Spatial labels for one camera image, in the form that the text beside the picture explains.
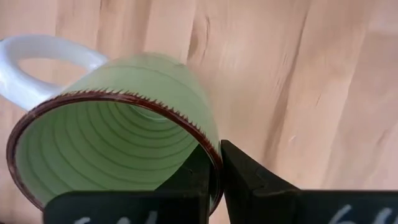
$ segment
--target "mug handle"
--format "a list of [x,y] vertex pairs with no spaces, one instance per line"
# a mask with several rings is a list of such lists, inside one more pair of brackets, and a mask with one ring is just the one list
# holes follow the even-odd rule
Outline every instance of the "mug handle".
[[20,35],[0,40],[0,95],[25,110],[63,89],[22,71],[18,61],[27,58],[65,60],[88,71],[108,61],[95,50],[49,35]]

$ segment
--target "concentric rings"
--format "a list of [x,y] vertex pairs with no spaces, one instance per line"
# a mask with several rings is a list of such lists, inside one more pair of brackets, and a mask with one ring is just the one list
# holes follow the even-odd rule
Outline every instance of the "concentric rings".
[[[140,113],[144,108],[167,119]],[[86,91],[42,103],[13,129],[7,162],[22,193],[41,209],[71,190],[155,190],[198,144],[216,171],[213,211],[222,195],[214,147],[178,113],[134,94]]]

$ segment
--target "green glass mug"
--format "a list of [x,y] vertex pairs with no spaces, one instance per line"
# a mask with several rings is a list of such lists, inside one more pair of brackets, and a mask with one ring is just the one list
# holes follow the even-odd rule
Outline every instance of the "green glass mug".
[[[24,58],[66,60],[89,72],[67,87],[38,80]],[[177,60],[140,54],[108,62],[84,46],[47,35],[0,42],[0,94],[28,110],[12,130],[7,163],[39,209],[71,190],[155,190],[199,144],[221,187],[220,140],[209,102]]]

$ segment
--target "wooden table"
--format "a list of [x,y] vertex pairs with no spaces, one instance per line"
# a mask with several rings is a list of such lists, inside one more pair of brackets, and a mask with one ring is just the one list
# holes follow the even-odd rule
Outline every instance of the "wooden table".
[[[51,34],[110,58],[169,54],[196,72],[223,139],[293,184],[396,189],[398,1],[0,0],[0,39]],[[21,62],[59,84],[84,74]],[[0,220],[40,223],[5,161],[24,112],[0,98]],[[222,203],[211,223],[228,223]]]

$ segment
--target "brown rim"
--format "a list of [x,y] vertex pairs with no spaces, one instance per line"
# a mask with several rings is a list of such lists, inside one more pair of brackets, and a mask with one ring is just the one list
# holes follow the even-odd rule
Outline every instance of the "brown rim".
[[211,163],[215,168],[216,175],[216,197],[214,199],[213,207],[210,210],[212,214],[221,200],[223,194],[223,188],[221,185],[221,169],[223,167],[223,161],[221,157],[217,154],[215,148],[211,142],[206,137],[206,134],[200,130],[195,124],[188,120],[184,115],[181,115],[178,111],[173,108],[169,108],[162,102],[157,100],[150,100],[148,97],[139,95],[138,93],[121,93],[111,92],[104,90],[87,90],[87,91],[74,91],[59,95],[55,98],[47,100],[36,106],[25,114],[15,125],[14,129],[11,131],[7,142],[6,148],[6,158],[9,172],[11,173],[12,179],[18,186],[19,190],[27,197],[30,202],[32,202],[38,209],[43,210],[43,205],[32,195],[29,189],[24,185],[21,180],[21,176],[18,172],[16,166],[16,147],[19,142],[19,137],[24,132],[24,130],[33,122],[36,118],[42,116],[44,113],[58,108],[59,106],[67,105],[70,103],[78,103],[83,101],[115,101],[120,103],[127,103],[130,105],[140,106],[152,111],[155,111],[162,116],[176,122],[183,129],[188,131],[195,139],[201,144],[210,157]]

